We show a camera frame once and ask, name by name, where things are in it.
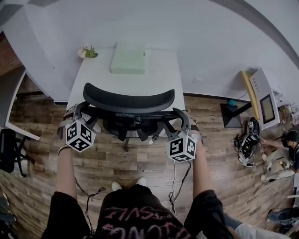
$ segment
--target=white table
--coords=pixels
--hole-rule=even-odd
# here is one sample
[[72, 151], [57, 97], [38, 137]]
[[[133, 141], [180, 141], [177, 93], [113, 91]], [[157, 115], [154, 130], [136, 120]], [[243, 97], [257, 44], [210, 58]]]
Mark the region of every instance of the white table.
[[0, 76], [0, 126], [14, 130], [34, 140], [40, 140], [39, 136], [29, 133], [9, 122], [9, 115], [13, 107], [15, 96], [26, 74], [26, 69], [20, 66]]
[[132, 96], [149, 96], [175, 90], [173, 107], [184, 110], [184, 96], [177, 54], [172, 51], [146, 50], [144, 75], [112, 74], [110, 70], [114, 49], [96, 49], [98, 57], [85, 58], [77, 74], [66, 109], [84, 102], [83, 88], [86, 83], [112, 93]]

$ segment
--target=blue object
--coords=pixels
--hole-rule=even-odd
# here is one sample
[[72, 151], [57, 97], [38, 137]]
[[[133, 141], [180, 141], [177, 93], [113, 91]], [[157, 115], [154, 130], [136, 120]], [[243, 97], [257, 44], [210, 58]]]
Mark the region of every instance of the blue object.
[[233, 99], [230, 99], [228, 101], [228, 105], [232, 105], [232, 106], [235, 106], [235, 101]]

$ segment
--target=person's foot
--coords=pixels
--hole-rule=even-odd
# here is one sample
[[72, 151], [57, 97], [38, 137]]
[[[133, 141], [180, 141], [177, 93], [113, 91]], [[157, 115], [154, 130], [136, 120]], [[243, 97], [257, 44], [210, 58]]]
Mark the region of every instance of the person's foot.
[[136, 182], [136, 184], [139, 184], [141, 186], [146, 186], [146, 183], [147, 183], [147, 179], [145, 177], [140, 177]]
[[266, 161], [266, 159], [267, 159], [267, 155], [262, 154], [262, 159], [263, 159], [263, 161]]
[[119, 189], [122, 189], [121, 188], [121, 185], [118, 183], [118, 182], [113, 182], [112, 184], [111, 184], [111, 188], [112, 188], [112, 190], [115, 192], [115, 191], [117, 191], [117, 190], [119, 190]]
[[265, 175], [265, 174], [261, 175], [261, 180], [262, 180], [262, 181], [265, 181], [265, 180], [266, 180], [266, 175]]

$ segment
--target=small potted plant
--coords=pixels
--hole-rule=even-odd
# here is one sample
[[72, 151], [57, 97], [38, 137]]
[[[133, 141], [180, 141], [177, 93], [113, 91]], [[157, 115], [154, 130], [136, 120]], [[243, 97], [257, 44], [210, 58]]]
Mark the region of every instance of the small potted plant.
[[85, 57], [96, 58], [98, 56], [98, 53], [95, 52], [93, 46], [85, 45], [83, 49], [80, 49], [78, 51], [77, 55], [82, 59], [84, 59]]

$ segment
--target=black chair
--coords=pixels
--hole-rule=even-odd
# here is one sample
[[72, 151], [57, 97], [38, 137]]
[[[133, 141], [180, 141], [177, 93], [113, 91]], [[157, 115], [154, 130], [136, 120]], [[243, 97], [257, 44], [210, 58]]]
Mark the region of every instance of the black chair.
[[35, 161], [28, 157], [27, 155], [23, 155], [21, 150], [24, 146], [25, 140], [28, 137], [24, 137], [20, 142], [20, 145], [17, 145], [18, 139], [15, 136], [15, 131], [11, 129], [2, 129], [0, 133], [0, 169], [11, 173], [14, 170], [14, 163], [17, 162], [19, 165], [19, 169], [22, 177], [26, 177], [26, 174], [22, 171], [21, 160], [28, 160], [32, 164]]
[[145, 141], [159, 131], [159, 122], [177, 119], [170, 111], [175, 98], [175, 91], [170, 90], [151, 96], [128, 96], [101, 90], [90, 83], [84, 86], [83, 97], [86, 100], [80, 113], [92, 118], [103, 119], [104, 128], [119, 140], [125, 141], [124, 149], [129, 151], [129, 138], [140, 138]]

